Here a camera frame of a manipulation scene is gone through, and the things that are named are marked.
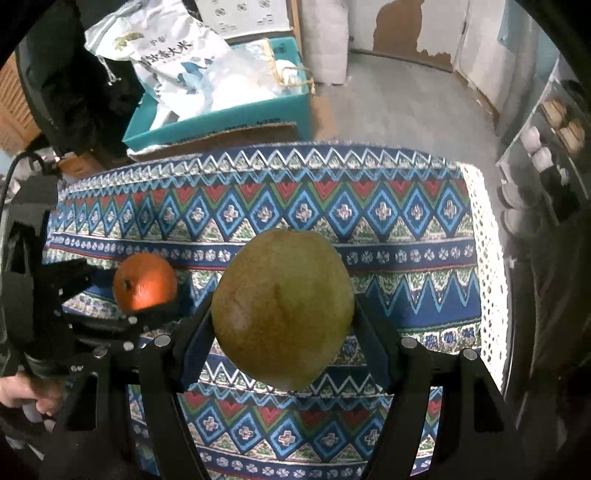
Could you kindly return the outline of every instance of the metal bolt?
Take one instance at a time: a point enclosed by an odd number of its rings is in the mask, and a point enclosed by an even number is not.
[[[402,337],[400,343],[404,348],[415,348],[418,342],[413,337]]]
[[[464,356],[468,360],[476,360],[478,358],[478,354],[474,350],[472,350],[471,348],[466,348],[464,350]]]
[[[167,346],[169,343],[170,343],[170,337],[168,335],[158,335],[154,339],[155,346],[163,347],[163,346]]]
[[[98,346],[94,349],[94,351],[92,352],[92,354],[97,357],[97,358],[103,358],[107,352],[109,351],[109,349],[107,347],[105,347],[104,345]]]

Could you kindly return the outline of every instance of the orange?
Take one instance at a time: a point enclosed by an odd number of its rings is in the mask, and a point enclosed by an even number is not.
[[[133,313],[177,296],[177,279],[170,264],[154,254],[125,259],[113,278],[113,294],[123,313]]]

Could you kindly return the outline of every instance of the human hand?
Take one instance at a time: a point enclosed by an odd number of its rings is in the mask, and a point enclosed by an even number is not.
[[[0,378],[0,403],[15,408],[27,400],[36,400],[39,413],[51,416],[61,407],[64,386],[61,381],[41,380],[19,372],[13,377]]]

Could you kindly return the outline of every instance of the pear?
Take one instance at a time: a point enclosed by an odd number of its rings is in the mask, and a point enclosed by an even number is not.
[[[315,232],[270,230],[248,242],[213,294],[228,358],[251,378],[303,390],[339,352],[355,300],[339,254]]]

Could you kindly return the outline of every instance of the concrete floor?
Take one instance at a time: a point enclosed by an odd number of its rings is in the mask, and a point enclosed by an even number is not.
[[[349,55],[345,85],[321,85],[340,140],[406,147],[471,163],[499,219],[499,138],[492,116],[456,75],[400,60]]]

